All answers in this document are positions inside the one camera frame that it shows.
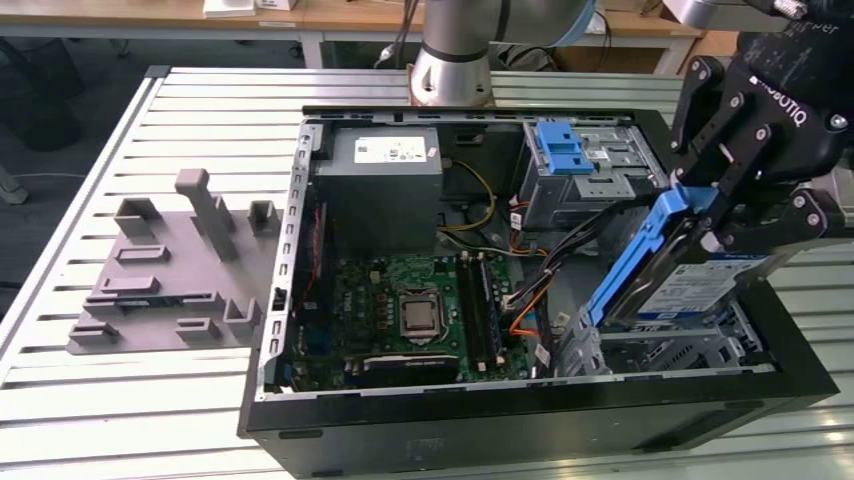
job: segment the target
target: floor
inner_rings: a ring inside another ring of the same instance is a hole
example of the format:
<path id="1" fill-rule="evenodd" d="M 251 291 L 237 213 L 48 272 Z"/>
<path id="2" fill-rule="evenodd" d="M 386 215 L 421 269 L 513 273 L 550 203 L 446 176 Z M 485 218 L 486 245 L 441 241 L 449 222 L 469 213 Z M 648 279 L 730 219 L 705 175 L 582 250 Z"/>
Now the floor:
<path id="1" fill-rule="evenodd" d="M 78 143 L 60 151 L 27 150 L 0 126 L 0 161 L 12 175 L 70 173 L 86 175 L 113 133 L 150 65 L 198 67 L 290 67 L 303 61 L 289 51 L 294 42 L 134 40 L 131 54 L 118 58 L 107 40 L 66 42 L 87 91 L 70 104 L 83 128 Z M 0 282 L 23 282 L 66 213 L 82 183 L 71 176 L 20 177 L 30 191 L 23 205 L 0 202 Z M 15 299 L 0 288 L 0 316 Z"/>

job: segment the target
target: ram slot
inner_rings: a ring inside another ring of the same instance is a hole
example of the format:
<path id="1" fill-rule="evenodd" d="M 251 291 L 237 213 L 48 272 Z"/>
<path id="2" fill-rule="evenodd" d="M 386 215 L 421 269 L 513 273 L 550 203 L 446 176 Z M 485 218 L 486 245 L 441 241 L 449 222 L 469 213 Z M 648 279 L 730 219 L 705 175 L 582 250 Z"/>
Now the ram slot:
<path id="1" fill-rule="evenodd" d="M 457 260 L 457 284 L 462 309 L 469 362 L 485 372 L 503 363 L 499 357 L 501 332 L 498 305 L 493 297 L 486 264 L 466 254 Z"/>

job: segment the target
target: table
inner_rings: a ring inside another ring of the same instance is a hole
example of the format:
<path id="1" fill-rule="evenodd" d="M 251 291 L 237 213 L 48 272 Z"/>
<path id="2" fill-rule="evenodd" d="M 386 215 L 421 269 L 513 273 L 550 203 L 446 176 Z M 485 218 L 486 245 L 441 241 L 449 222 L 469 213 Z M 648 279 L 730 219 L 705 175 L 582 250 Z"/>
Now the table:
<path id="1" fill-rule="evenodd" d="M 327 41 L 391 42 L 402 7 L 385 0 L 301 0 L 293 11 L 259 9 L 254 17 L 205 19 L 203 0 L 4 0 L 0 29 L 7 36 L 68 38 L 157 38 L 201 40 L 298 40 L 306 66 L 323 68 Z M 608 12 L 616 48 L 662 48 L 657 74 L 676 74 L 702 31 L 662 18 Z M 407 41 L 421 42 L 423 17 L 413 22 Z M 578 46 L 604 45 L 588 34 Z"/>
<path id="2" fill-rule="evenodd" d="M 661 109 L 681 81 L 652 75 L 497 73 L 498 106 Z M 282 479 L 235 436 L 249 349 L 75 357 L 64 345 L 119 231 L 125 197 L 189 210 L 182 168 L 211 172 L 231 208 L 286 203 L 301 108 L 407 103 L 402 72 L 174 68 L 147 78 L 0 324 L 3 479 Z M 854 247 L 802 254 L 773 277 L 842 393 L 692 452 L 409 474 L 406 478 L 844 479 L 854 475 Z"/>

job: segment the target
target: white object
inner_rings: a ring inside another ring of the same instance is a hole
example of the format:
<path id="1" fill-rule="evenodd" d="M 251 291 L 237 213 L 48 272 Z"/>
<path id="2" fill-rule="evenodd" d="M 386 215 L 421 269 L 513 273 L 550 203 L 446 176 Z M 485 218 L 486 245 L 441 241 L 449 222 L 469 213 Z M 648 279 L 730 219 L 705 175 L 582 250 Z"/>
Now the white object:
<path id="1" fill-rule="evenodd" d="M 205 0 L 205 18 L 251 17 L 254 0 Z"/>
<path id="2" fill-rule="evenodd" d="M 273 8 L 274 10 L 291 10 L 297 5 L 297 0 L 255 0 L 258 8 Z"/>
<path id="3" fill-rule="evenodd" d="M 357 140 L 354 153 L 355 163 L 423 163 L 427 161 L 425 137 L 362 137 Z"/>

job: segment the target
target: yellow cable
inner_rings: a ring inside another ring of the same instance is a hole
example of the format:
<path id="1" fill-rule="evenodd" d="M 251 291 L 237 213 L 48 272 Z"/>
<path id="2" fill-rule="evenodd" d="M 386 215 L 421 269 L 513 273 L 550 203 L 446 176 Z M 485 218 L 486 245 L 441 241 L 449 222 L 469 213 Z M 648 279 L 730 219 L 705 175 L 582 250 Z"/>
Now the yellow cable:
<path id="1" fill-rule="evenodd" d="M 486 189 L 486 192 L 490 195 L 490 208 L 486 212 L 486 216 L 481 220 L 478 220 L 475 223 L 470 223 L 469 225 L 451 225 L 450 227 L 439 227 L 441 232 L 461 232 L 463 230 L 471 230 L 474 228 L 478 228 L 493 219 L 493 215 L 495 214 L 495 195 L 493 194 L 493 189 L 490 188 L 490 184 L 486 183 L 486 180 L 483 179 L 481 174 L 467 164 L 465 164 L 463 162 L 458 162 L 457 160 L 451 160 L 451 161 L 457 165 L 463 167 L 466 170 L 469 170 L 471 174 L 475 176 L 475 178 L 478 179 L 478 181 L 481 182 L 481 185 L 483 185 L 483 188 Z"/>

